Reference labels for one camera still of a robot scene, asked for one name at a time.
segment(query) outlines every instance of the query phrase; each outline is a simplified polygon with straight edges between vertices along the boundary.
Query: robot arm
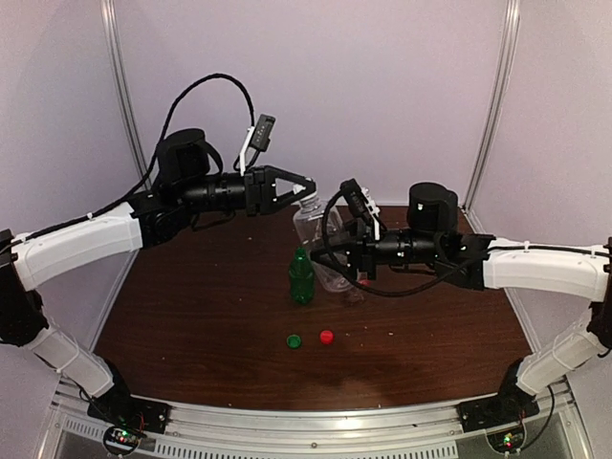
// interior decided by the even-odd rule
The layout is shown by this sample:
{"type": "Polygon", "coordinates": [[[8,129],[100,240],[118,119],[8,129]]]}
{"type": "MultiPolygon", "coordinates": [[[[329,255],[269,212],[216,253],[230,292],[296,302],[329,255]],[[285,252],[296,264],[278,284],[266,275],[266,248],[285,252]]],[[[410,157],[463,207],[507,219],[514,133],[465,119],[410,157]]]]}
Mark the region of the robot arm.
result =
{"type": "Polygon", "coordinates": [[[446,281],[471,290],[527,288],[585,297],[585,311],[553,342],[531,356],[513,363],[496,396],[459,405],[465,431],[515,422],[524,414],[537,414],[535,396],[549,384],[586,361],[612,349],[612,277],[608,245],[559,247],[514,242],[488,234],[457,231],[457,196],[443,186],[417,184],[410,189],[406,229],[376,229],[378,214],[370,211],[371,198],[354,181],[344,182],[330,201],[343,197],[353,220],[346,232],[325,234],[314,244],[314,261],[343,273],[356,287],[385,296],[414,295],[381,292],[355,282],[357,273],[376,278],[376,268],[388,265],[395,272],[426,265],[437,279],[425,288],[446,281]],[[341,266],[337,252],[346,255],[341,266]]]}
{"type": "MultiPolygon", "coordinates": [[[[269,142],[261,135],[248,139],[258,142],[258,151],[269,142]]],[[[192,226],[200,213],[272,214],[315,192],[316,185],[269,165],[209,174],[208,158],[219,169],[222,163],[200,129],[168,136],[158,145],[156,157],[160,170],[152,189],[133,194],[106,213],[41,235],[13,237],[9,230],[0,232],[0,339],[31,350],[78,384],[91,398],[90,415],[136,428],[142,413],[148,430],[163,432],[168,406],[132,397],[111,362],[81,347],[43,315],[36,288],[95,260],[165,243],[192,226]],[[299,184],[300,191],[278,195],[277,179],[299,184]]]]}

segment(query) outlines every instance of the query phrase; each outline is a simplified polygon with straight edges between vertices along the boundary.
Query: red bottle cap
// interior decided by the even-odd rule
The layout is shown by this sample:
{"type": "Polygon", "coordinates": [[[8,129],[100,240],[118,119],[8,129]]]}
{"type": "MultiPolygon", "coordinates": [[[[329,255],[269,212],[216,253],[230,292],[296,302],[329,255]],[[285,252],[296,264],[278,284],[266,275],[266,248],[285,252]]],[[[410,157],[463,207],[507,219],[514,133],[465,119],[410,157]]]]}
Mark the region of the red bottle cap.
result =
{"type": "Polygon", "coordinates": [[[323,344],[331,344],[334,341],[334,334],[329,330],[323,330],[318,337],[323,344]]]}

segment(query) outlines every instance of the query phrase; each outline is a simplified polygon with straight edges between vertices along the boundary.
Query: green bottle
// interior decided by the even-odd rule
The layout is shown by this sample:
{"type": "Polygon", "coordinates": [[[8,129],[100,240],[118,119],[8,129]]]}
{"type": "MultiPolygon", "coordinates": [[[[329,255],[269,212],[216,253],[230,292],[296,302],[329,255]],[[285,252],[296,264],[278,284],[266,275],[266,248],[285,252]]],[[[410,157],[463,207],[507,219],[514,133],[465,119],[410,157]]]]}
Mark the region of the green bottle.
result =
{"type": "Polygon", "coordinates": [[[289,282],[291,298],[298,303],[306,304],[315,296],[315,270],[303,247],[295,251],[294,259],[289,265],[289,282]]]}

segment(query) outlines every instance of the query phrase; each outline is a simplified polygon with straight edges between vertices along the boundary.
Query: brown tabletop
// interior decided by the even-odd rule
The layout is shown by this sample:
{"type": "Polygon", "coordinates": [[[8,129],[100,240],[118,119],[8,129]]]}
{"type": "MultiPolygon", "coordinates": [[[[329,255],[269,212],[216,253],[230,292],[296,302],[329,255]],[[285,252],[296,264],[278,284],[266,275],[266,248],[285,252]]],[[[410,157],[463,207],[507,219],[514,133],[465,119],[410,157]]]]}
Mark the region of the brown tabletop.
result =
{"type": "MultiPolygon", "coordinates": [[[[443,284],[351,304],[317,285],[312,303],[295,304],[293,212],[239,215],[138,255],[97,347],[135,394],[254,409],[422,404],[494,392],[529,352],[502,292],[443,284]],[[336,336],[328,346],[318,339],[326,329],[336,336]],[[297,350],[287,347],[291,334],[302,338],[297,350]]],[[[382,215],[405,226],[405,208],[382,215]]],[[[379,273],[382,289],[430,280],[379,273]]]]}

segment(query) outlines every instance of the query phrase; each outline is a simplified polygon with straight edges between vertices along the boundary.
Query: white wall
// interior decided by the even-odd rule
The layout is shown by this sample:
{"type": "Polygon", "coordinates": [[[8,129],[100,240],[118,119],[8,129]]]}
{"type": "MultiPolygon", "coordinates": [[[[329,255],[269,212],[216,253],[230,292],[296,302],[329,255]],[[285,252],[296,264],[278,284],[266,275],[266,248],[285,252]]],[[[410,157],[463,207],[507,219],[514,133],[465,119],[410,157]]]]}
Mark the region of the white wall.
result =
{"type": "MultiPolygon", "coordinates": [[[[510,87],[475,212],[485,230],[554,244],[612,235],[612,9],[609,0],[522,2],[510,87]]],[[[540,342],[587,304],[519,294],[540,342]]],[[[612,359],[571,377],[597,458],[612,432],[612,359]]]]}
{"type": "MultiPolygon", "coordinates": [[[[388,204],[423,180],[467,190],[506,2],[117,3],[147,154],[171,101],[225,72],[246,84],[258,113],[277,117],[261,163],[314,177],[323,195],[350,177],[388,204]]],[[[172,128],[204,128],[230,166],[248,120],[237,89],[214,82],[185,100],[172,128]]]]}
{"type": "MultiPolygon", "coordinates": [[[[0,227],[40,229],[135,183],[99,2],[4,0],[0,40],[0,227]]],[[[47,314],[91,344],[125,261],[102,260],[44,285],[47,314]]],[[[0,346],[2,457],[33,457],[55,386],[40,361],[0,346]]]]}

